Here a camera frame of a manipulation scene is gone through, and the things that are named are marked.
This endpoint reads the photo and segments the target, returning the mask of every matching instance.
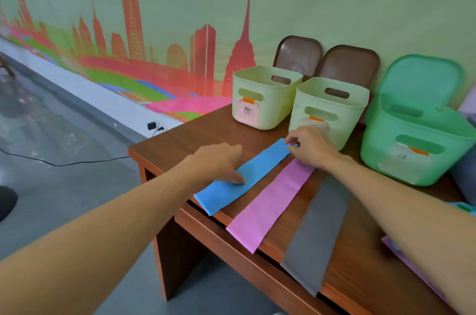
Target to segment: forearm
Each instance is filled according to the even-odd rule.
[[[476,308],[476,218],[350,160],[327,170],[369,210],[461,314]]]
[[[164,224],[205,185],[202,174],[183,166],[1,261],[2,314],[92,314]]]

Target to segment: light green plastic bin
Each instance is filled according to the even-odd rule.
[[[476,142],[476,129],[446,106],[391,93],[374,102],[360,155],[393,178],[430,186]]]
[[[312,120],[329,124],[328,136],[341,150],[368,103],[368,89],[330,78],[313,77],[297,87],[289,131]]]
[[[235,120],[258,129],[272,129],[291,113],[302,74],[258,65],[233,74],[232,113]]]

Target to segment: wooden desk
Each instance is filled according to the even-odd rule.
[[[145,182],[206,144],[242,144],[243,162],[249,161],[278,138],[285,137],[288,127],[289,118],[269,131],[243,125],[233,119],[229,105],[135,144],[129,148],[129,154],[138,162]],[[342,153],[360,161],[362,133],[363,127],[358,125]],[[311,199],[328,175],[324,171],[313,173],[254,255],[226,232],[225,226],[291,160],[289,155],[250,191],[213,217],[207,216],[193,197],[182,206],[175,221],[172,219],[155,241],[166,299],[171,298],[208,248],[290,314],[342,313],[333,303],[353,315],[455,314],[380,242],[383,231],[357,200],[349,206],[317,298],[279,266]],[[448,176],[420,190],[444,201],[463,200]]]

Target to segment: white baseboard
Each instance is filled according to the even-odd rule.
[[[0,38],[0,52],[146,138],[151,137],[153,133],[153,131],[147,130],[149,122],[158,121],[166,130],[182,124],[179,120],[155,113],[84,77],[41,59],[3,38]]]

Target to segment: green lid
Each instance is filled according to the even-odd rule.
[[[380,93],[408,96],[438,106],[448,106],[463,80],[463,68],[457,62],[422,55],[397,58],[385,72],[377,90]],[[369,106],[366,120],[374,108]]]

